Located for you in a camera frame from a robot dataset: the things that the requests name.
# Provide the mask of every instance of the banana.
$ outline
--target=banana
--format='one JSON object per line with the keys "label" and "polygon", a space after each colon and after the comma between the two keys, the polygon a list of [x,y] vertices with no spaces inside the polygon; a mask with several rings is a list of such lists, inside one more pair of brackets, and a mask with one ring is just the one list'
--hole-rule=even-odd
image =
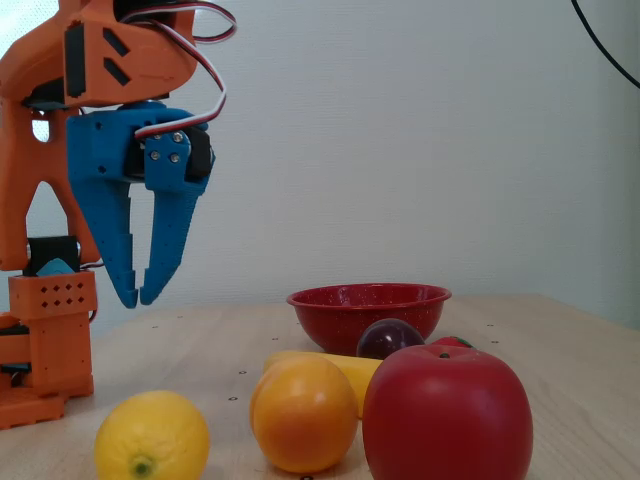
{"label": "banana", "polygon": [[297,352],[293,350],[285,350],[271,355],[264,362],[264,371],[266,372],[272,365],[297,355],[318,355],[332,362],[347,377],[351,387],[356,392],[358,399],[358,416],[362,418],[362,408],[364,406],[364,397],[369,387],[371,377],[378,369],[382,360],[373,360],[371,358],[346,357],[342,355],[331,355],[328,353],[315,352]]}

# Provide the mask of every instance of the black cable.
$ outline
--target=black cable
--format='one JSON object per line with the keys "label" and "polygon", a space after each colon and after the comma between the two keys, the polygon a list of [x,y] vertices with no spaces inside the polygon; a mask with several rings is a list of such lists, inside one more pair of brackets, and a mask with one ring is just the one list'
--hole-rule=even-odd
{"label": "black cable", "polygon": [[596,44],[596,46],[600,49],[600,51],[602,52],[602,54],[607,57],[607,60],[609,60],[611,62],[611,64],[616,67],[616,69],[625,76],[625,78],[627,80],[629,80],[631,83],[633,83],[636,87],[640,88],[640,82],[638,80],[636,80],[629,72],[627,72],[622,65],[620,65],[615,58],[613,58],[611,56],[611,54],[609,53],[609,51],[604,47],[604,45],[602,45],[602,42],[598,39],[598,37],[596,36],[595,32],[593,31],[593,29],[591,28],[591,25],[589,25],[589,22],[587,21],[587,18],[584,16],[584,13],[582,13],[582,9],[580,8],[580,5],[578,5],[578,0],[571,0],[571,3],[573,4],[573,8],[576,9],[576,13],[578,14],[578,17],[580,17],[580,20],[582,21],[582,24],[584,25],[584,28],[587,29],[587,33],[589,34],[589,36],[591,37],[591,40],[593,40],[593,42]]}

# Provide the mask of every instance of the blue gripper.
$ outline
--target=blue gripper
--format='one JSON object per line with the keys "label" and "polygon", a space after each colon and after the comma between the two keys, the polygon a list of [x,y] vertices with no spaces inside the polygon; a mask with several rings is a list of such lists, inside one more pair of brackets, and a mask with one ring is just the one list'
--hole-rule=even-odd
{"label": "blue gripper", "polygon": [[[144,182],[155,194],[151,257],[140,288],[140,302],[150,305],[182,261],[193,211],[210,176],[188,175],[193,145],[184,131],[177,136],[169,133],[149,137],[144,147],[133,134],[145,125],[189,116],[189,112],[170,109],[159,102],[145,102],[72,117],[67,122],[71,188],[113,286],[127,308],[134,308],[138,298],[130,232],[130,185]],[[144,156],[140,175],[131,174],[132,156]]]}

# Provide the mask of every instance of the yellow lemon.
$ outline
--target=yellow lemon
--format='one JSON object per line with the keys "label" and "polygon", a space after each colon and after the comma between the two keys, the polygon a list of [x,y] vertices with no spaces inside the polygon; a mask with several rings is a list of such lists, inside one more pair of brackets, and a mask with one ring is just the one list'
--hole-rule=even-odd
{"label": "yellow lemon", "polygon": [[142,393],[106,418],[94,455],[100,480],[198,480],[209,456],[209,430],[185,397]]}

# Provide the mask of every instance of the red bowl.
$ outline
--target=red bowl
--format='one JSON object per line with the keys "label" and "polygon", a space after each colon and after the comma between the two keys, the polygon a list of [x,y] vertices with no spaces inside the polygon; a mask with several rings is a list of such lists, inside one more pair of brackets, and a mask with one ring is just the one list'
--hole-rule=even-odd
{"label": "red bowl", "polygon": [[426,340],[435,330],[446,288],[414,283],[365,283],[313,288],[287,298],[311,340],[328,353],[355,355],[364,331],[383,318],[398,318]]}

